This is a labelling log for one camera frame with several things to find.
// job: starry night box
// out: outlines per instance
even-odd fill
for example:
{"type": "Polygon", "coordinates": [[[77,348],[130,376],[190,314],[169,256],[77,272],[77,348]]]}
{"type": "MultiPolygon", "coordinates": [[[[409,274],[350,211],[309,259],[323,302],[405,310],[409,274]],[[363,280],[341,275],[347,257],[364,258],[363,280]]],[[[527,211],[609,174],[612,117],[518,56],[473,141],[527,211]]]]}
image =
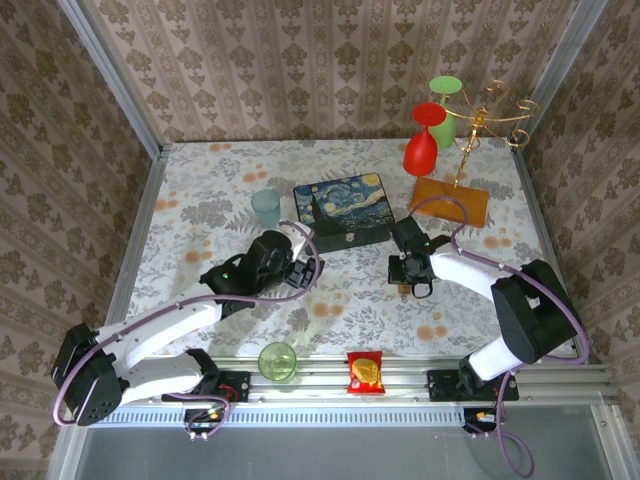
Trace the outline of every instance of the starry night box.
{"type": "Polygon", "coordinates": [[[377,173],[293,189],[300,222],[314,231],[320,253],[389,240],[395,223],[377,173]]]}

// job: patterned wallpaper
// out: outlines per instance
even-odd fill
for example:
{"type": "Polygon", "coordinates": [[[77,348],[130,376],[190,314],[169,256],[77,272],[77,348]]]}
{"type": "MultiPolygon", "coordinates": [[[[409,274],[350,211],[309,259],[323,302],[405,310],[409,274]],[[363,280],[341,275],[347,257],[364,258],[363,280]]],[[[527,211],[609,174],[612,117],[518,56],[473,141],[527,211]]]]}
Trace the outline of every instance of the patterned wallpaper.
{"type": "Polygon", "coordinates": [[[83,3],[169,143],[407,137],[412,107],[442,74],[459,76],[478,102],[492,99],[482,87],[493,78],[519,99],[578,1],[83,3]]]}
{"type": "Polygon", "coordinates": [[[524,153],[640,452],[639,2],[608,1],[524,153]]]}
{"type": "Polygon", "coordinates": [[[0,1],[0,478],[43,478],[49,371],[107,312],[149,158],[55,1],[0,1]]]}

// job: chip bag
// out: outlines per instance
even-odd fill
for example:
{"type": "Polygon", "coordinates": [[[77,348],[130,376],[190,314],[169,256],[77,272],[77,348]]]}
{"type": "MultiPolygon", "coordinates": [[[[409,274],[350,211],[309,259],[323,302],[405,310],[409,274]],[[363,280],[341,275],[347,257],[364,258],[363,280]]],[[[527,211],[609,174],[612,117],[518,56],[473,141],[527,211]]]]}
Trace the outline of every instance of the chip bag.
{"type": "Polygon", "coordinates": [[[384,393],[382,352],[350,352],[347,393],[384,393]]]}

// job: floral tablecloth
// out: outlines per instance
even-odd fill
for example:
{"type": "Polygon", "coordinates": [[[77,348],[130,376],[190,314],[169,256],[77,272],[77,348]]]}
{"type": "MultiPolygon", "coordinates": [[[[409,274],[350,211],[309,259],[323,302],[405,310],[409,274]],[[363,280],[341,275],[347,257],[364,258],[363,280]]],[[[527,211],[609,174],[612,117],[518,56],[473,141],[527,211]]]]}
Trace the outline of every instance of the floral tablecloth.
{"type": "MultiPolygon", "coordinates": [[[[146,239],[129,307],[138,314],[185,290],[201,273],[245,252],[261,227],[251,195],[277,190],[282,218],[297,220],[296,185],[378,173],[396,220],[407,215],[415,178],[402,168],[406,140],[326,140],[174,145],[146,239]]],[[[462,157],[455,147],[439,154],[433,178],[452,180],[462,157]]],[[[462,185],[490,192],[483,229],[460,234],[469,249],[514,264],[542,256],[538,237],[507,146],[483,139],[462,185]]],[[[454,224],[417,215],[433,238],[454,224]]],[[[257,355],[285,341],[299,354],[383,350],[396,355],[465,355],[499,334],[493,305],[479,295],[436,281],[425,300],[387,284],[393,241],[324,254],[318,287],[299,301],[260,306],[194,331],[159,354],[186,347],[212,355],[257,355]]],[[[276,294],[287,295],[288,287],[276,294]]]]}

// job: light blue cup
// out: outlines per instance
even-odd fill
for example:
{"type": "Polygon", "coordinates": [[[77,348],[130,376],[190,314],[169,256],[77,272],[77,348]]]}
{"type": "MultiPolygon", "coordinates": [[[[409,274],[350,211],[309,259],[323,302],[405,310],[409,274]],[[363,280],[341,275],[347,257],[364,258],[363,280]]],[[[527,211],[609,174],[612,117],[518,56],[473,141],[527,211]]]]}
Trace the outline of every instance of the light blue cup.
{"type": "Polygon", "coordinates": [[[251,197],[251,207],[264,228],[274,228],[280,221],[280,195],[271,189],[260,190],[251,197]]]}

